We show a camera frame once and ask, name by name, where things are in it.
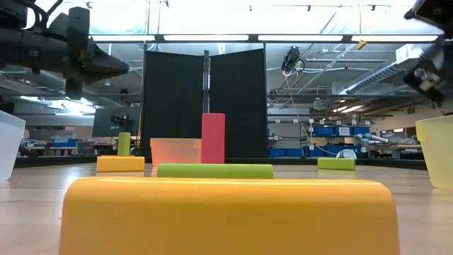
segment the green rectangular block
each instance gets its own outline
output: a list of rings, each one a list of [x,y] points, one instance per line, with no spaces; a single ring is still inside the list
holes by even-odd
[[[318,158],[318,169],[355,170],[355,159]]]
[[[157,177],[273,179],[269,164],[159,164]]]
[[[120,132],[118,138],[118,156],[127,157],[130,156],[130,133]]]

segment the translucent orange bin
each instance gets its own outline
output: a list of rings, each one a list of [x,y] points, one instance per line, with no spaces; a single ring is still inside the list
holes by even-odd
[[[431,183],[453,190],[453,115],[415,122]]]
[[[201,163],[201,139],[151,138],[153,168],[160,163]]]

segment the black equipment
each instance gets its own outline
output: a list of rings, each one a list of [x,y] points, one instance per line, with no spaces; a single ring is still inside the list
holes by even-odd
[[[129,66],[103,52],[88,38],[90,11],[81,7],[61,13],[47,27],[58,0],[45,12],[35,0],[0,1],[0,69],[7,64],[63,73],[66,96],[81,98],[82,86],[126,74]],[[28,8],[35,13],[32,28],[24,30]]]
[[[299,58],[300,58],[299,47],[291,46],[288,53],[283,58],[282,70],[287,73],[294,71],[294,68],[298,63]]]
[[[96,109],[93,137],[117,137],[120,132],[136,136],[139,129],[140,107]]]
[[[434,102],[444,100],[440,89],[453,82],[452,5],[452,0],[419,0],[404,15],[406,19],[418,19],[445,32],[404,78],[407,85]]]

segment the tall red block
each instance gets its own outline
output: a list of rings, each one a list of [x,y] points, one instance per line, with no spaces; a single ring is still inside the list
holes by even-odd
[[[225,114],[203,113],[201,139],[201,162],[225,163]]]

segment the computer monitor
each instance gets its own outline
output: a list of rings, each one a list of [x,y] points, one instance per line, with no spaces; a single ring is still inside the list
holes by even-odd
[[[96,109],[93,137],[117,137],[120,132],[136,136],[139,127],[140,107]]]

